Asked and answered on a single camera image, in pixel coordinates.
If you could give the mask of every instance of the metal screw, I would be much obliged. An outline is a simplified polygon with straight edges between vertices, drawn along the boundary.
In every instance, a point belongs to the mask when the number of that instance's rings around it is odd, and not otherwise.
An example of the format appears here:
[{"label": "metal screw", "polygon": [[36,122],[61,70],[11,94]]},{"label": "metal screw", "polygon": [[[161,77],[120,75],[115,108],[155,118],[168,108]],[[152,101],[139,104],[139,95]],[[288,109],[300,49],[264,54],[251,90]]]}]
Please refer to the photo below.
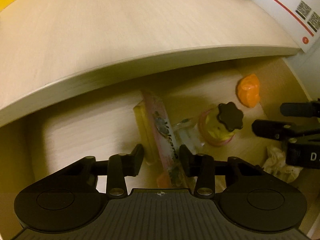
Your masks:
[{"label": "metal screw", "polygon": [[296,142],[297,142],[297,138],[290,138],[290,139],[289,139],[289,142],[290,142],[290,143],[296,143]]},{"label": "metal screw", "polygon": [[201,188],[198,188],[197,192],[200,195],[208,196],[208,195],[212,194],[212,189],[207,188],[207,187],[201,187]]},{"label": "metal screw", "polygon": [[124,190],[118,187],[115,187],[109,191],[109,194],[113,196],[121,196],[123,193],[124,193]]}]

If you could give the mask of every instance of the wooden surface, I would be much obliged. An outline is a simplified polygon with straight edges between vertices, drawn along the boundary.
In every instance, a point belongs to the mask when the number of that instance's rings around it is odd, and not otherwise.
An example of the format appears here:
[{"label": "wooden surface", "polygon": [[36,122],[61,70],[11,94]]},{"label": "wooden surface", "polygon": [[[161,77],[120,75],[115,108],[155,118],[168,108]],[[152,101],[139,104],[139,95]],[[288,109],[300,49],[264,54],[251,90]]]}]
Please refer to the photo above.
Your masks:
[{"label": "wooden surface", "polygon": [[315,223],[312,225],[307,235],[312,240],[320,239],[320,197],[317,198],[317,202],[313,205],[313,208],[317,211],[315,212],[315,214],[317,215],[313,217],[313,220],[315,221]]},{"label": "wooden surface", "polygon": [[12,239],[21,229],[14,213],[16,195],[34,183],[23,120],[0,128],[0,234]]},{"label": "wooden surface", "polygon": [[250,0],[16,0],[0,12],[0,126],[131,78],[298,50]]}]

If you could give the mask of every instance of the barcode label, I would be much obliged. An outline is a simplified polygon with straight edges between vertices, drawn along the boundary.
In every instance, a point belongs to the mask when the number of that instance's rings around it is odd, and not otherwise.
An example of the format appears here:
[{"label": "barcode label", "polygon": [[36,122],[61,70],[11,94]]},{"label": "barcode label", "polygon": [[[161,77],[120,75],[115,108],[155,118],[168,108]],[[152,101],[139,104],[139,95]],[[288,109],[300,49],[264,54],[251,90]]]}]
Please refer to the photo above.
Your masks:
[{"label": "barcode label", "polygon": [[308,21],[308,24],[315,32],[317,32],[320,29],[320,16],[317,15],[316,12],[313,12]]},{"label": "barcode label", "polygon": [[296,13],[299,14],[304,20],[307,18],[310,12],[311,8],[304,1],[301,1],[296,8]]}]

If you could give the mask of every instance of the wooden shelf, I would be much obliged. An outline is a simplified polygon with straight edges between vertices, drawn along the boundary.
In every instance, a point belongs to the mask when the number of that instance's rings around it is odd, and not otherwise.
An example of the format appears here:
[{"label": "wooden shelf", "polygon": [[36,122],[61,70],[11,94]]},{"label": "wooden shelf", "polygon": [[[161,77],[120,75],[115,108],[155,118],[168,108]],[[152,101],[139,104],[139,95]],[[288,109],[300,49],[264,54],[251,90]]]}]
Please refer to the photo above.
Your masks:
[{"label": "wooden shelf", "polygon": [[131,78],[299,50],[250,0],[16,0],[0,19],[0,126]]},{"label": "wooden shelf", "polygon": [[[235,87],[243,76],[255,73],[261,84],[261,103],[253,109],[242,106]],[[209,105],[233,101],[244,111],[244,128],[226,146],[208,149],[216,160],[239,156],[261,165],[266,146],[278,142],[258,138],[251,123],[258,118],[296,123],[316,122],[309,118],[283,117],[283,102],[308,100],[287,65],[278,57],[237,59],[190,66],[143,76],[70,98],[39,110],[0,128],[0,233],[11,239],[20,230],[13,211],[16,194],[53,172],[86,155],[107,160],[117,153],[129,153],[140,142],[133,107],[140,102],[140,89],[149,89],[163,98],[172,123],[196,116]],[[143,163],[140,174],[127,177],[127,187],[156,187],[157,166]],[[293,185],[307,198],[308,211],[300,226],[305,234],[319,210],[318,170],[303,170]],[[106,178],[97,189],[105,190]]]}]

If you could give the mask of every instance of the white wall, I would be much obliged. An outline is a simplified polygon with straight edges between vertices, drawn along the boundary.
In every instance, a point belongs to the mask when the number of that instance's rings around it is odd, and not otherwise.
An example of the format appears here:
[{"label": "white wall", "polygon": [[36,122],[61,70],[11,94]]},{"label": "white wall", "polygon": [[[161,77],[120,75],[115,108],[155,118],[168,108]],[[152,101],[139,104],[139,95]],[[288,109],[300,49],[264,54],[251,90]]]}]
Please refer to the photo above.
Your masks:
[{"label": "white wall", "polygon": [[320,39],[307,53],[288,57],[291,68],[313,100],[320,98]]}]

